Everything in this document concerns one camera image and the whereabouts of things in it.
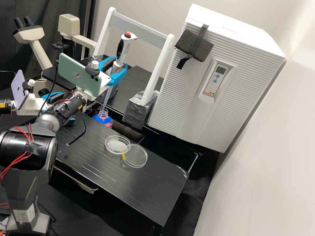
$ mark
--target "white wall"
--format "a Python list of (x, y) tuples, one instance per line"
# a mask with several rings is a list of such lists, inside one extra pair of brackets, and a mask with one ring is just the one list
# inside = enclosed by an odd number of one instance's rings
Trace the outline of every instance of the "white wall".
[(314, 1), (304, 7), (283, 39), (296, 50), (215, 174), (194, 236), (315, 235)]
[[(246, 23), (255, 25), (266, 30), (276, 42), (280, 42), (282, 36), (290, 31), (288, 19), (297, 16), (302, 1), (296, 0), (98, 0), (93, 22), (92, 39), (97, 40), (103, 26), (109, 7), (115, 7), (118, 12), (133, 18), (149, 27), (165, 34), (175, 35), (175, 42), (187, 16), (192, 3), (220, 12)], [(116, 49), (122, 31), (112, 30), (105, 53), (116, 55)], [(289, 52), (284, 41), (282, 48), (285, 53)], [(170, 51), (166, 60), (162, 76), (165, 75), (167, 66), (173, 51)], [(160, 54), (160, 49), (146, 42), (137, 40), (132, 43), (126, 62), (131, 66), (141, 66), (152, 71)]]

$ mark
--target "black foam block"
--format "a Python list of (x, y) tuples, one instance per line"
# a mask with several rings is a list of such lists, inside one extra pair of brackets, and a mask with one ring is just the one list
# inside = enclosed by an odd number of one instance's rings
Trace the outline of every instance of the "black foam block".
[(204, 62), (210, 51), (212, 50), (213, 44), (205, 39), (201, 39), (199, 47), (197, 47), (195, 53), (192, 53), (192, 49), (195, 45), (197, 37), (197, 34), (186, 29), (180, 36), (175, 47), (187, 54), (192, 54), (193, 58), (195, 58), (196, 60)]

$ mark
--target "digital display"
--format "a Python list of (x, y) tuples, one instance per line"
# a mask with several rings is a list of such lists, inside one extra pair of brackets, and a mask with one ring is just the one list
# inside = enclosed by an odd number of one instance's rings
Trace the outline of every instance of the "digital display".
[(225, 73), (225, 71), (226, 71), (226, 69), (225, 68), (223, 68), (223, 67), (217, 67), (217, 70), (216, 70), (216, 72), (217, 73), (219, 73), (219, 74), (224, 74)]

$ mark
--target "purple smartphone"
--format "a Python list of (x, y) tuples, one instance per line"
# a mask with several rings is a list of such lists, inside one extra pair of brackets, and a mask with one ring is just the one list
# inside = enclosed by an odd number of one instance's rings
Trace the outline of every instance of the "purple smartphone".
[(16, 109), (21, 109), (27, 97), (29, 96), (29, 91), (23, 89), (23, 82), (25, 81), (22, 70), (18, 70), (12, 83), (11, 89), (14, 97), (14, 104)]

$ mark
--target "smartphone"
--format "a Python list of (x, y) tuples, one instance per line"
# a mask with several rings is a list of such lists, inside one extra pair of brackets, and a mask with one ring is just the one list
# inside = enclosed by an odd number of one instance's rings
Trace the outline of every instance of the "smartphone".
[(79, 86), (92, 96), (99, 96), (102, 82), (99, 75), (91, 76), (85, 71), (84, 65), (80, 64), (66, 54), (60, 53), (59, 55), (58, 73), (60, 76)]
[(25, 103), (27, 97), (29, 96), (29, 91), (23, 89), (23, 82), (25, 82), (25, 78), (22, 70), (18, 70), (16, 73), (12, 83), (11, 89), (14, 97), (14, 104), (16, 109), (20, 110)]

